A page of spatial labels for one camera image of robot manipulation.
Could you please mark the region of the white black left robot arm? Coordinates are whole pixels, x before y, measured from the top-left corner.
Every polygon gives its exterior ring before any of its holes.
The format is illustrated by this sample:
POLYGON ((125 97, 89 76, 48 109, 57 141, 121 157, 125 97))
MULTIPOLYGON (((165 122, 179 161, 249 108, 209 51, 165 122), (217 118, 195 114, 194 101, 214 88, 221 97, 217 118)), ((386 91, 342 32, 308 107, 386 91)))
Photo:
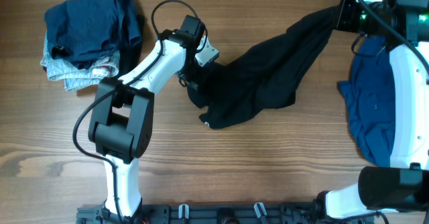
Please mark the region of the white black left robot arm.
POLYGON ((179 29, 164 30, 158 36, 154 49, 136 68, 100 82, 90 108, 88 138, 107 171, 104 220, 136 223, 141 219, 138 165, 152 134, 155 96, 173 76, 184 87, 200 86, 199 70, 219 56, 206 33, 201 19, 187 15, 179 29))

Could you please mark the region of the black polo shirt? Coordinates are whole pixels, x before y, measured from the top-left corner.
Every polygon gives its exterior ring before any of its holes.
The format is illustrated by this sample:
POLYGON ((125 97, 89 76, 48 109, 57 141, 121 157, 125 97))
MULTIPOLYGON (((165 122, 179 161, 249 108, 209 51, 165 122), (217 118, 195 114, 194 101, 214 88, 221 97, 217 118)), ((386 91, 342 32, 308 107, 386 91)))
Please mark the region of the black polo shirt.
POLYGON ((199 119, 222 129, 249 121, 264 109, 293 105, 302 78, 331 37, 335 11, 328 7, 311 13, 226 66, 214 62, 202 70, 197 88, 187 88, 191 102, 207 109, 199 119))

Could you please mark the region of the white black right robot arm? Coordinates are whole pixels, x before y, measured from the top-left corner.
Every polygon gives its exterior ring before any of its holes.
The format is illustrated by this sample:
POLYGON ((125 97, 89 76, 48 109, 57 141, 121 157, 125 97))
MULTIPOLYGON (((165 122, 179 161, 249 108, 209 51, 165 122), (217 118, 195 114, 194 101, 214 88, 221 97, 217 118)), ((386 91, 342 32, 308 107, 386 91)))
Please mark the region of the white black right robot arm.
POLYGON ((309 217, 427 212, 428 0, 341 0, 334 25, 357 34, 352 77, 339 87, 371 165, 355 184, 320 193, 309 217))

